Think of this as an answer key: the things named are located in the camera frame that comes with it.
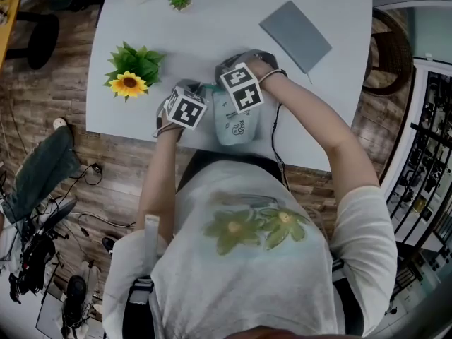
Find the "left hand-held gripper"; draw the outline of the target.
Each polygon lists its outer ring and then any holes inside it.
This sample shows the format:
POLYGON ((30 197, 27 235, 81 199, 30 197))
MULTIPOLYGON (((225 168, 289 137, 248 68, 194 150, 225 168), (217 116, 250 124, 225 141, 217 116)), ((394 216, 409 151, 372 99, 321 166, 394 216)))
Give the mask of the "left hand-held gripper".
POLYGON ((181 79, 157 109, 155 135, 169 128, 171 124, 194 130, 207 108, 203 84, 191 79, 181 79))

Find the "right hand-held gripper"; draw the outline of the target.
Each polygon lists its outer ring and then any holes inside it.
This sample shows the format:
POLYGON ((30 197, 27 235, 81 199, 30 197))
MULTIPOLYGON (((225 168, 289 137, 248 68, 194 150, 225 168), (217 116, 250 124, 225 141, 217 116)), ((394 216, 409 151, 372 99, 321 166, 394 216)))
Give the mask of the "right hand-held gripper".
POLYGON ((261 83, 275 73, 287 75, 283 69, 279 68, 273 54, 252 49, 235 54, 218 64, 215 67, 215 82, 229 94, 236 111, 242 113, 264 103, 261 83), (260 83, 246 65, 246 62, 253 57, 262 59, 274 68, 274 71, 264 76, 260 83))

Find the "mint green pouch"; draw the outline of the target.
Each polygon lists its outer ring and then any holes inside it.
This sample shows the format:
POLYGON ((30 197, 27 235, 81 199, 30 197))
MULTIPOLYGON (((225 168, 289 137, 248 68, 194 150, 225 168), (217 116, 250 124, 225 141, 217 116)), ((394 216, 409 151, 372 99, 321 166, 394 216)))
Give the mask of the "mint green pouch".
POLYGON ((219 86, 203 84, 201 92, 213 104, 215 132, 221 145, 239 145, 254 140, 260 107, 238 113, 229 94, 219 86))

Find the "person's right forearm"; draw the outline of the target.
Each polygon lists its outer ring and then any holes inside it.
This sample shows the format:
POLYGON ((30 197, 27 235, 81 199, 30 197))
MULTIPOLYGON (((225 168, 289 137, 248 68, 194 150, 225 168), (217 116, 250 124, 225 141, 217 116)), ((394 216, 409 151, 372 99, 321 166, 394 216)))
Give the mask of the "person's right forearm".
POLYGON ((320 97, 275 73, 261 83, 284 105, 324 150, 337 201, 354 189, 378 186, 374 166, 343 119, 320 97))

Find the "person's left forearm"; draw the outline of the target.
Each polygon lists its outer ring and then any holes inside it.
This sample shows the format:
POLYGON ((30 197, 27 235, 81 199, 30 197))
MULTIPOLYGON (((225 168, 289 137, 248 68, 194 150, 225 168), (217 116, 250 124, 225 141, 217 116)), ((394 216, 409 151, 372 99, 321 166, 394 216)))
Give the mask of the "person's left forearm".
POLYGON ((158 234, 169 244, 174 232, 175 160, 177 141, 182 128, 169 123, 165 114, 162 115, 162 128, 143 181, 135 229, 144 228, 147 215, 157 216, 160 219, 158 234))

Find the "person's right hand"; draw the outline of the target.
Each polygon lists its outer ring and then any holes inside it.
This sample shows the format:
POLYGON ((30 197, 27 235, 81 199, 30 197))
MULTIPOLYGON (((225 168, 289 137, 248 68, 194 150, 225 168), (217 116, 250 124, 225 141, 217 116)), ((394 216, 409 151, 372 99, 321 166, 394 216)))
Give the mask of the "person's right hand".
POLYGON ((258 79, 259 83, 262 81, 264 76, 269 74, 271 71, 274 71, 274 68, 271 65, 267 64, 265 61, 257 57, 249 59, 246 62, 246 65, 253 73, 253 75, 258 79))

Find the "potted artificial sunflower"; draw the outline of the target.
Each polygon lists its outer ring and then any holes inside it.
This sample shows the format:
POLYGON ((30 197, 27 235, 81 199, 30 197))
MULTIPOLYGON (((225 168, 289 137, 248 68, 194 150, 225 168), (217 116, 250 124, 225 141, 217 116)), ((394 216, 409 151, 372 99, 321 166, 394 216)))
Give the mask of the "potted artificial sunflower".
POLYGON ((137 98, 148 94, 149 88, 160 82, 160 66, 165 55, 142 46, 135 49, 126 42, 117 46, 111 53, 109 62, 114 70, 106 74, 105 86, 109 87, 115 97, 137 98))

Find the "person's black trousers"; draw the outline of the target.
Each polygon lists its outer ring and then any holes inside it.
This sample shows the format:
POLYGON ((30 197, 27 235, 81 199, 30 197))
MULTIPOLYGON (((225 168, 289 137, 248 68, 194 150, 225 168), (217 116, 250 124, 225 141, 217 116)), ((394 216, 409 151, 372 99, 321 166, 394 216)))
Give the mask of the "person's black trousers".
POLYGON ((184 186, 186 186, 186 184, 202 169, 213 164, 214 162, 223 160, 255 165, 275 177, 281 184, 283 183, 283 174, 277 162, 272 159, 261 157, 259 155, 233 155, 227 153, 214 153, 207 150, 197 150, 184 170, 177 191, 180 191, 184 186))

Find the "grey notebook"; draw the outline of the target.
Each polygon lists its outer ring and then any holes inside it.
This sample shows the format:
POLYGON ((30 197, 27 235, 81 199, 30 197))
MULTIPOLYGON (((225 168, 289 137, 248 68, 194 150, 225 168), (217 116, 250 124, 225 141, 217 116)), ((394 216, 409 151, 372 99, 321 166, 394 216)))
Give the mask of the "grey notebook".
POLYGON ((293 1, 285 2, 259 25, 307 76, 332 50, 327 39, 293 1))

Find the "brown wicker chair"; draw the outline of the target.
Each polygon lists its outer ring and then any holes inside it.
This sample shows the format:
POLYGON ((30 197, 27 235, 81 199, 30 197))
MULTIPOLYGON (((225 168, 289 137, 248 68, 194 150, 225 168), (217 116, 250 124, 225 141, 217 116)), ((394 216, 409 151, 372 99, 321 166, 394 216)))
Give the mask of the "brown wicker chair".
POLYGON ((373 9, 372 18, 383 23, 388 31, 371 34, 376 43, 379 65, 374 65, 370 47, 363 83, 372 71, 395 74, 395 80, 392 84, 380 88, 363 85, 362 90, 375 96, 388 96, 398 92, 411 78, 414 67, 413 56, 408 37, 394 18, 377 8, 373 9))

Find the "yellow table with black base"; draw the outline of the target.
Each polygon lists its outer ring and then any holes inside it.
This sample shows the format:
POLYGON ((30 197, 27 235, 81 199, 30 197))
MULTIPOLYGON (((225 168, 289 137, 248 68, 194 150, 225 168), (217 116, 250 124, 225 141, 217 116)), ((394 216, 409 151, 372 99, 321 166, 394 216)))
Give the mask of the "yellow table with black base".
POLYGON ((9 59, 27 59, 31 69, 42 68, 52 56, 59 36, 59 19, 54 14, 19 11, 20 0, 0 0, 0 71, 9 59), (9 48, 16 21, 34 23, 25 48, 9 48))

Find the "person's white flower-print shirt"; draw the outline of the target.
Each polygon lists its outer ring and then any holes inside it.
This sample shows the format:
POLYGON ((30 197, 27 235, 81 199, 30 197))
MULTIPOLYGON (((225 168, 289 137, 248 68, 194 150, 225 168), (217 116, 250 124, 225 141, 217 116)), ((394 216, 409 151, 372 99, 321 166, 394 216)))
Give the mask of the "person's white flower-print shirt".
POLYGON ((144 231, 121 238, 103 293, 103 327, 122 339, 129 289, 154 283, 153 316, 171 339, 222 339, 257 326, 298 335, 345 332, 333 259, 344 267, 371 333, 389 305, 397 270, 393 226, 380 188, 363 186, 338 206, 331 239, 272 175, 219 161, 176 196, 176 234, 153 244, 144 231))

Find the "black metal railing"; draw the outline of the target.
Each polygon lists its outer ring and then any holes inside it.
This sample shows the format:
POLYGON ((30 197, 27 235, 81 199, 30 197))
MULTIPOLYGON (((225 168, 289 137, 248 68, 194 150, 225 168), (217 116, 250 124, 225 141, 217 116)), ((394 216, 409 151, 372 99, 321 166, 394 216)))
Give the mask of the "black metal railing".
POLYGON ((452 72, 416 71, 409 112, 383 187, 397 243, 438 252, 433 221, 450 208, 452 72))

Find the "black tripod equipment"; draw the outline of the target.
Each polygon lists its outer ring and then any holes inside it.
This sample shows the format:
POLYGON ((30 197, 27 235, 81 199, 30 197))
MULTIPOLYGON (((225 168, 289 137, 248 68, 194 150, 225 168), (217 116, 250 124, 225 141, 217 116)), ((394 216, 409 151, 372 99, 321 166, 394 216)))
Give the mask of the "black tripod equipment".
POLYGON ((68 216, 77 204, 76 198, 58 196, 49 199, 45 209, 35 209, 23 224, 18 267, 8 277, 10 297, 20 304, 20 297, 31 292, 37 294, 44 287, 47 264, 57 254, 54 241, 69 239, 60 234, 56 226, 68 216))

